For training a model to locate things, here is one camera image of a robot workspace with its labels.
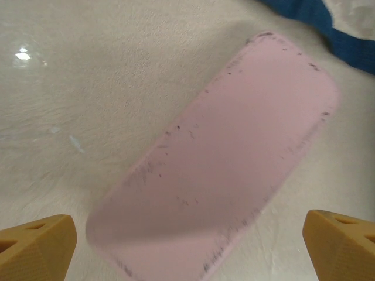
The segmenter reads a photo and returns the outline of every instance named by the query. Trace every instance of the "white fluffy surface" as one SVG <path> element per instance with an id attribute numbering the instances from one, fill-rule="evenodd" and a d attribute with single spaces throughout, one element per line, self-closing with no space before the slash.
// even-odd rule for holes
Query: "white fluffy surface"
<path id="1" fill-rule="evenodd" d="M 375 79 L 253 0 L 0 3 L 0 228 L 73 216 L 67 281 L 120 280 L 87 245 L 93 205 L 246 38 L 274 30 L 325 68 L 340 109 L 213 281 L 316 281 L 309 209 L 375 220 Z M 29 60 L 15 54 L 26 49 Z"/>

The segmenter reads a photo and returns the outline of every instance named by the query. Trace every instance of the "blue fabric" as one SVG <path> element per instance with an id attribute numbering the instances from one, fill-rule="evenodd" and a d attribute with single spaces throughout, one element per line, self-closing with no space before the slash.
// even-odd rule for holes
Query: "blue fabric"
<path id="1" fill-rule="evenodd" d="M 364 40 L 335 29 L 323 0 L 260 0 L 280 15 L 317 28 L 330 42 L 331 52 L 347 64 L 375 74 L 375 41 Z"/>

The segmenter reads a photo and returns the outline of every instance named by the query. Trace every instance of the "white plastic bag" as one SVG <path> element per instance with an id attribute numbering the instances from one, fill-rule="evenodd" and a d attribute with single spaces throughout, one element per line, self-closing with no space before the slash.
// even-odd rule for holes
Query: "white plastic bag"
<path id="1" fill-rule="evenodd" d="M 323 0 L 333 26 L 359 39 L 375 40 L 375 0 Z"/>

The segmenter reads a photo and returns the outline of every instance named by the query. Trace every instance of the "dark speck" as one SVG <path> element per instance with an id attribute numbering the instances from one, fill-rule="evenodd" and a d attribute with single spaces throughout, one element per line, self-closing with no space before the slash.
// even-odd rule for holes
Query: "dark speck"
<path id="1" fill-rule="evenodd" d="M 258 37 L 271 36 L 271 35 L 273 35 L 272 32 L 264 32 L 262 34 L 259 34 Z"/>
<path id="2" fill-rule="evenodd" d="M 209 269 L 210 269 L 209 264 L 208 264 L 208 263 L 205 263 L 205 264 L 203 265 L 203 269 L 204 269 L 204 272 L 209 271 Z"/>
<path id="3" fill-rule="evenodd" d="M 309 65 L 314 68 L 315 71 L 319 71 L 318 67 L 314 65 L 313 63 L 309 63 Z"/>
<path id="4" fill-rule="evenodd" d="M 133 276 L 133 272 L 126 266 L 124 265 L 120 260 L 116 259 L 116 264 L 119 266 L 129 277 Z"/>

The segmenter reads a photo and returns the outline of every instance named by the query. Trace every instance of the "pink rectangular block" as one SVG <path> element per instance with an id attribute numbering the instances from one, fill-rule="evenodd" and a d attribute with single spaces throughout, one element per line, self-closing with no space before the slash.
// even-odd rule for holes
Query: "pink rectangular block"
<path id="1" fill-rule="evenodd" d="M 297 47 L 259 34 L 93 210 L 89 243 L 134 281 L 206 280 L 338 98 Z"/>

